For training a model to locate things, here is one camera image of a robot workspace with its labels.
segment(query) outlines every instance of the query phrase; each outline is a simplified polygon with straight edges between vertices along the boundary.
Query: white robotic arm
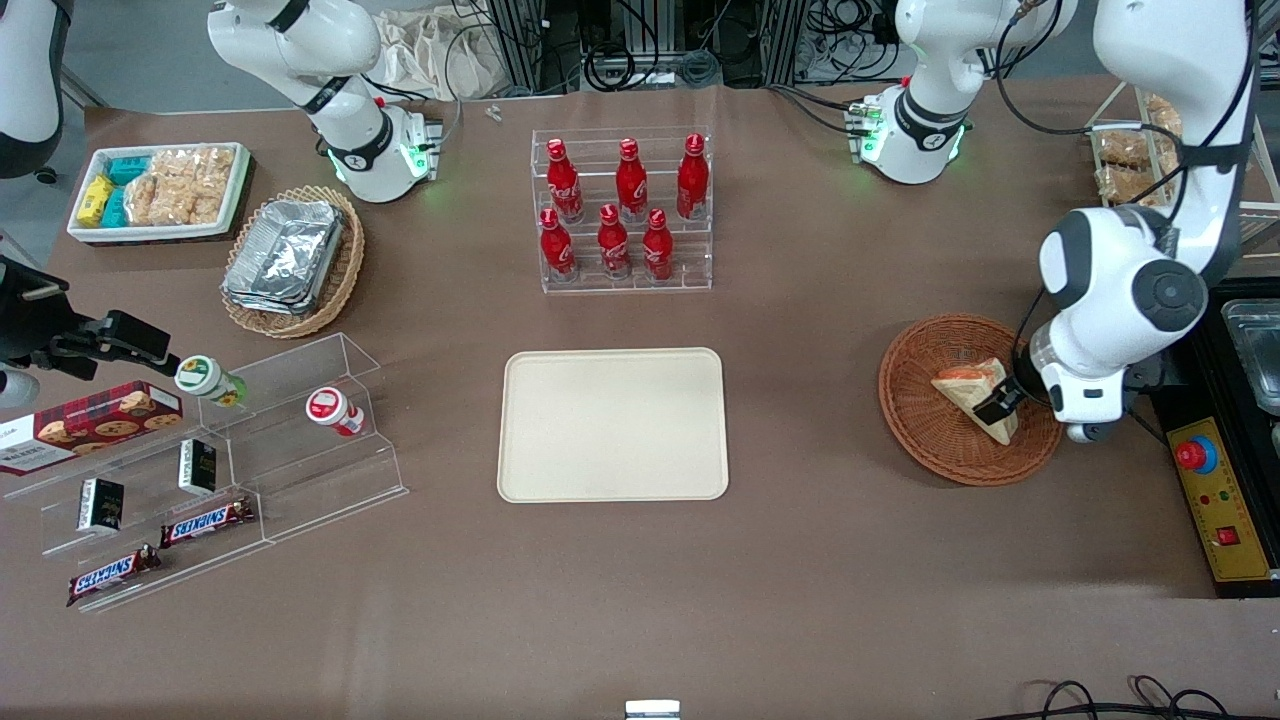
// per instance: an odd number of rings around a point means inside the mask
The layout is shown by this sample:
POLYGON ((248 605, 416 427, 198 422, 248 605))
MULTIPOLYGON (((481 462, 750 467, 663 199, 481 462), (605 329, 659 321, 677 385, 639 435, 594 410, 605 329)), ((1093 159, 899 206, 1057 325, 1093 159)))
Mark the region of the white robotic arm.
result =
POLYGON ((40 169, 63 135, 70 0, 0 0, 0 178, 40 169))
POLYGON ((1093 37, 1108 70, 1181 117, 1184 196, 1156 209, 1073 210, 1059 223, 1039 266, 1060 313, 1015 359, 1012 392, 1004 386, 978 409, 993 421, 1016 405, 1019 389, 1043 393, 1080 442, 1123 416, 1142 384, 1130 368, 1196 325, 1207 287, 1235 261, 1254 96, 1251 28, 1238 0, 1101 0, 1093 37))
POLYGON ((422 115, 380 106, 361 74, 381 53, 378 27, 349 0, 234 0, 209 13, 218 54, 311 117, 338 177, 361 200, 387 202, 430 172, 422 115))
POLYGON ((978 50, 995 47, 1015 15, 1020 19, 1005 37, 1006 47, 1056 36, 1071 22, 1075 1, 900 0, 895 24, 915 50, 915 72, 910 83, 869 95, 850 109, 865 135, 859 159, 906 184, 942 174, 986 79, 978 50))

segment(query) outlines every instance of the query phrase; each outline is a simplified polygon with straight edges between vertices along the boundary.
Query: round wicker basket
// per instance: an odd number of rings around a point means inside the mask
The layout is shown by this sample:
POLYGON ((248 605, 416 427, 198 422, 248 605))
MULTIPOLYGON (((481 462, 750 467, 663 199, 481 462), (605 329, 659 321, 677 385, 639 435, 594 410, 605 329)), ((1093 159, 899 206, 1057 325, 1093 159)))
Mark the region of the round wicker basket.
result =
MULTIPOLYGON (((325 201, 340 208, 344 214, 342 245, 334 254, 333 264, 329 265, 329 275, 325 278, 324 290, 320 292, 320 302, 315 310, 306 315, 264 313, 261 310, 241 307, 227 297, 223 297, 223 306, 227 307, 227 313, 230 314, 232 320, 236 320, 237 325, 269 337, 289 340, 317 332, 332 323, 338 316, 338 313, 342 311, 343 305, 351 297, 351 291, 356 287, 360 264, 365 259, 365 229, 361 227, 360 217, 356 215, 356 209, 352 208, 351 201, 328 187, 306 186, 287 190, 271 200, 325 201)), ((230 258, 227 260, 228 269, 236 261, 241 247, 244 246, 244 236, 248 234, 248 228, 257 220, 262 208, 266 208, 266 202, 259 206, 257 210, 253 210, 253 214, 244 222, 239 234, 236 237, 236 245, 232 246, 230 258)))
POLYGON ((1047 407, 1021 404, 1018 432, 1002 446, 929 382, 941 370, 988 357, 1007 365, 1012 342, 1014 333, 1000 323, 950 314, 925 318, 890 343, 879 369, 881 410, 893 437, 920 465, 966 486, 1005 486, 1048 462, 1062 427, 1047 407))

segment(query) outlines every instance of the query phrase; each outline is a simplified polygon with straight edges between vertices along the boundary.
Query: gray floor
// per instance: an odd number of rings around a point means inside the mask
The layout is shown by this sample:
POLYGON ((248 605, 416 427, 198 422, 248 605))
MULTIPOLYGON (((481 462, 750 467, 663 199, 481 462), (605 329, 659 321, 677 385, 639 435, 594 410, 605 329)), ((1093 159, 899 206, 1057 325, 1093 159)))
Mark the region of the gray floor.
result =
MULTIPOLYGON (((370 12, 408 9, 424 0, 358 0, 370 12)), ((1018 69, 1019 77, 1105 72, 1093 54, 1097 0, 1082 0, 1075 20, 1018 69)), ((64 61, 109 105, 148 113, 285 108, 273 88, 221 61, 205 32, 209 0, 92 0, 79 3, 64 61)), ((65 223, 84 156, 83 119, 67 110, 63 145, 52 167, 55 186, 32 178, 0 182, 0 223, 45 261, 65 223)))

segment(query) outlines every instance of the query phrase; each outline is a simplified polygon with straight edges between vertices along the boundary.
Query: table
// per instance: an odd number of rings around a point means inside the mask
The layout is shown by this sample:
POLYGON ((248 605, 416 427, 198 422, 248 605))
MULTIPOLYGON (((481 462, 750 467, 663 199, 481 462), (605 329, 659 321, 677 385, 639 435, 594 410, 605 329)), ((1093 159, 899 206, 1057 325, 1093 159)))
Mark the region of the table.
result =
MULTIPOLYGON (((1112 86, 1011 83, 1061 127, 1112 86)), ((38 560, 36 514, 0 507, 0 715, 585 719, 676 697, 690 719, 960 719, 1038 706, 1043 679, 1129 701, 1134 673, 1276 714, 1280 609, 1211 600, 1170 457, 1135 425, 973 489, 913 462, 879 416, 877 365, 910 322, 1016 322, 1046 231, 1096 200, 1078 140, 1018 126, 984 92, 955 164, 901 187, 764 91, 504 101, 502 124, 485 105, 466 108, 439 182, 360 205, 369 256, 332 327, 384 366, 379 425, 412 492, 100 616, 61 607, 69 569, 38 560), (716 288, 543 296, 530 132, 680 123, 716 133, 716 288), (721 500, 498 497, 512 354, 673 346, 724 363, 721 500)), ((259 161, 251 206, 335 184, 297 111, 92 110, 90 128, 90 150, 241 141, 259 161)), ((128 309, 179 355, 236 366, 291 343, 225 316, 227 249, 61 237, 51 270, 82 313, 128 309)), ((84 389, 45 379, 50 404, 84 389)))

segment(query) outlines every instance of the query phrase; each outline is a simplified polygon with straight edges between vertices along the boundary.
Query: yellow control panel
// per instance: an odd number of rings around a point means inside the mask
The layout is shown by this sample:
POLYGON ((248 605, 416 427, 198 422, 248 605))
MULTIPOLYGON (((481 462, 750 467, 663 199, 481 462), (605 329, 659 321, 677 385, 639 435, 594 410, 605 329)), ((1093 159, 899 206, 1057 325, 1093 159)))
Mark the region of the yellow control panel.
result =
POLYGON ((1206 418, 1166 434, 1213 579, 1268 579, 1271 568, 1240 497, 1217 423, 1206 418))

